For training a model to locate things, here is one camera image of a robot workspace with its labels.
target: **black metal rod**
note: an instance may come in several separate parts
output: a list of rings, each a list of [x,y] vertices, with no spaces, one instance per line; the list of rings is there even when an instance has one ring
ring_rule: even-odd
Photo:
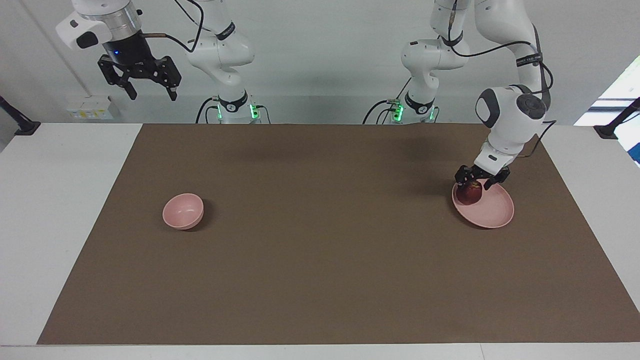
[[[6,111],[6,113],[18,123],[20,129],[15,132],[16,135],[32,135],[40,126],[39,122],[31,121],[31,119],[21,113],[20,110],[14,108],[2,96],[0,96],[0,108]]]
[[[638,97],[631,105],[627,106],[626,109],[620,113],[609,125],[605,126],[596,126],[595,129],[600,134],[602,138],[612,138],[614,137],[614,133],[616,128],[629,118],[633,113],[640,110],[640,97]]]

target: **blue object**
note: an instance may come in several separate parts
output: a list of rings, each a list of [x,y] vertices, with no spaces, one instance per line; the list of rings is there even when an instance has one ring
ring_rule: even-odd
[[[629,155],[631,155],[634,160],[640,163],[640,143],[629,150]]]

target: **white table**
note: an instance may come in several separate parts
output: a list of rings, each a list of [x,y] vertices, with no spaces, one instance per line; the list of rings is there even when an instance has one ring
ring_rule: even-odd
[[[0,359],[640,359],[640,343],[35,346],[140,128],[43,124],[0,153]],[[590,127],[555,127],[544,144],[638,306],[640,168]]]

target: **red apple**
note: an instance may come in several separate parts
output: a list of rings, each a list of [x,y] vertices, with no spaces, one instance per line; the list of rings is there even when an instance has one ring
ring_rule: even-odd
[[[482,198],[482,184],[476,180],[458,185],[456,197],[463,205],[473,205]]]

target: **pink plate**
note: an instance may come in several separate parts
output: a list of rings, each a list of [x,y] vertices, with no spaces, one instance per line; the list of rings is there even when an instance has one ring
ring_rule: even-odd
[[[203,215],[204,203],[202,199],[192,193],[183,193],[166,203],[162,219],[174,229],[189,230],[200,223]]]
[[[484,185],[485,179],[479,180]],[[483,190],[482,199],[473,205],[464,205],[456,197],[456,188],[458,184],[454,184],[451,198],[456,209],[469,222],[485,229],[498,229],[507,226],[513,219],[515,212],[513,200],[507,190],[499,184],[493,185],[489,191]]]

